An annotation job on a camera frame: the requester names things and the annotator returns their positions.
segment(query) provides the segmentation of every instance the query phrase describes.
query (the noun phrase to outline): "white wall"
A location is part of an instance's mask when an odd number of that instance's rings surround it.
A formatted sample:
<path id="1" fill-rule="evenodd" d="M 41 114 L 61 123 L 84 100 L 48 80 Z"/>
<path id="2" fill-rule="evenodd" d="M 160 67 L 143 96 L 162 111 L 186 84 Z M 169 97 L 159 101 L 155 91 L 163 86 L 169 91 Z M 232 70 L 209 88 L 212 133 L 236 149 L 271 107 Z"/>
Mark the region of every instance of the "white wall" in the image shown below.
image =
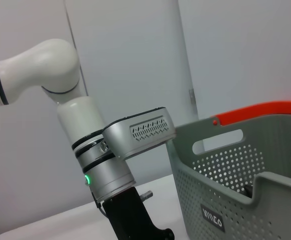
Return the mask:
<path id="1" fill-rule="evenodd" d="M 0 60 L 50 38 L 71 42 L 61 0 L 0 0 Z M 90 202 L 84 182 L 40 87 L 0 107 L 0 233 Z"/>
<path id="2" fill-rule="evenodd" d="M 177 0 L 67 0 L 87 90 L 107 123 L 160 106 L 198 119 Z M 171 174 L 166 147 L 128 160 L 138 184 Z"/>
<path id="3" fill-rule="evenodd" d="M 291 0 L 179 0 L 179 6 L 200 119 L 291 100 Z"/>

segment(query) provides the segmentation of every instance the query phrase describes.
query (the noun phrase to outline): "plastic basket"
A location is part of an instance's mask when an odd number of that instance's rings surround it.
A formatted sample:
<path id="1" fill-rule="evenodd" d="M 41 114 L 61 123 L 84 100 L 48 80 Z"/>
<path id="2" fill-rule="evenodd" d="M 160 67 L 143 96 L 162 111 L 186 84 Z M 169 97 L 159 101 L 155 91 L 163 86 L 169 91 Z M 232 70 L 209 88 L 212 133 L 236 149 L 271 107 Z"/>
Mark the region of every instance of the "plastic basket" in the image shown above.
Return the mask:
<path id="1" fill-rule="evenodd" d="M 193 144 L 241 129 L 240 142 Z M 264 103 L 177 128 L 168 154 L 191 240 L 291 240 L 291 102 Z M 252 198 L 243 186 L 253 185 Z"/>

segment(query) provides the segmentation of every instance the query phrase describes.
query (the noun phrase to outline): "green led light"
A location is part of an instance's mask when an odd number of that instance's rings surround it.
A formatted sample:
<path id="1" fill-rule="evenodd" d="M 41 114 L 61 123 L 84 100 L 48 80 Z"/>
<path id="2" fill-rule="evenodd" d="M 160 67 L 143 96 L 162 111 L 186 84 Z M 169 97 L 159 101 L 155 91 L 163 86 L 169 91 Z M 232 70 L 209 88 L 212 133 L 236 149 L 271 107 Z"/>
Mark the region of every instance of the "green led light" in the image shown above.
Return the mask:
<path id="1" fill-rule="evenodd" d="M 87 181 L 87 184 L 90 185 L 90 178 L 87 175 L 84 175 L 84 176 L 85 176 L 85 179 Z"/>

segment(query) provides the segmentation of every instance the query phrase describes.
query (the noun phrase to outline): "basket logo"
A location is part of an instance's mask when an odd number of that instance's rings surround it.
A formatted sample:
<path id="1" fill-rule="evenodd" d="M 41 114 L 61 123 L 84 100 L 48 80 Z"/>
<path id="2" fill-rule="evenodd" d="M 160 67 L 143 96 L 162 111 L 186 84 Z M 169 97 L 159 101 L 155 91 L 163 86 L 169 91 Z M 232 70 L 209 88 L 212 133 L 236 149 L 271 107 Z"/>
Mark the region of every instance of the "basket logo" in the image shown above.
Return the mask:
<path id="1" fill-rule="evenodd" d="M 202 216 L 205 220 L 211 223 L 213 226 L 220 229 L 222 232 L 226 232 L 224 221 L 222 216 L 211 209 L 207 208 L 206 206 L 201 204 Z"/>

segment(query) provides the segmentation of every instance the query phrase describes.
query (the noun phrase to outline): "vent slot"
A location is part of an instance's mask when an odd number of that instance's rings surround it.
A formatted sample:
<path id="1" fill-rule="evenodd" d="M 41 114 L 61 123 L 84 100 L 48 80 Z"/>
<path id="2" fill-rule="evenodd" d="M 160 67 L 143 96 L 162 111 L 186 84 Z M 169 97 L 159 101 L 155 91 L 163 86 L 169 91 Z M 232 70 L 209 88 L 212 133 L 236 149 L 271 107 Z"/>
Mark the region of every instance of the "vent slot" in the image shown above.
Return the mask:
<path id="1" fill-rule="evenodd" d="M 133 138 L 138 142 L 153 138 L 154 136 L 163 134 L 168 130 L 169 125 L 164 117 L 159 117 L 130 127 L 130 132 Z"/>

